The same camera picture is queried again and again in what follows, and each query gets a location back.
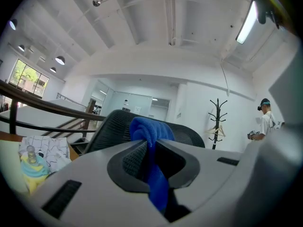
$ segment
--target white shirt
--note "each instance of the white shirt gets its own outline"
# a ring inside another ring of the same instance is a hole
[[[271,111],[268,111],[261,118],[260,134],[267,135],[271,132],[276,124],[276,119]]]

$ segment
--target table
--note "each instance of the table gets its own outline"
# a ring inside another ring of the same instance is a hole
[[[13,141],[13,142],[21,142],[23,136],[16,135],[16,134],[9,134],[3,131],[0,131],[0,140],[7,140],[7,141]],[[68,147],[70,149],[70,158],[71,160],[75,160],[79,157],[79,155],[76,153],[76,151],[68,144]]]

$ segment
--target blue towel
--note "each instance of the blue towel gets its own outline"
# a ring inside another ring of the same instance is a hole
[[[175,140],[171,128],[163,122],[148,118],[135,117],[130,125],[131,140],[147,140],[149,167],[146,182],[150,187],[149,199],[162,211],[168,201],[169,183],[159,166],[155,164],[155,144],[157,139]]]

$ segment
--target black mesh chair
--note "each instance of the black mesh chair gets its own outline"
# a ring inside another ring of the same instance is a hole
[[[131,141],[129,126],[134,117],[142,116],[126,112],[124,110],[114,110],[111,112],[102,122],[98,131],[96,131],[84,153],[105,149]],[[179,124],[165,123],[173,131],[175,141],[205,148],[202,138],[192,129]]]

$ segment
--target black coat rack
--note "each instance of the black coat rack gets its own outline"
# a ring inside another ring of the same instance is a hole
[[[210,100],[210,101],[216,106],[216,109],[217,109],[217,116],[214,116],[213,114],[208,113],[208,114],[212,115],[215,118],[215,119],[211,119],[211,120],[216,122],[216,126],[215,126],[215,131],[216,131],[219,128],[219,123],[223,122],[223,121],[226,121],[226,119],[224,119],[224,120],[220,120],[220,119],[221,119],[221,117],[223,117],[227,113],[220,116],[220,111],[221,111],[221,106],[223,104],[225,104],[227,102],[227,100],[224,103],[222,103],[220,106],[219,106],[219,99],[218,98],[217,98],[217,104],[215,104],[212,100]],[[215,134],[213,139],[211,139],[211,138],[209,138],[209,139],[214,141],[213,149],[216,149],[216,142],[217,141],[222,141],[222,140],[218,140],[218,134]]]

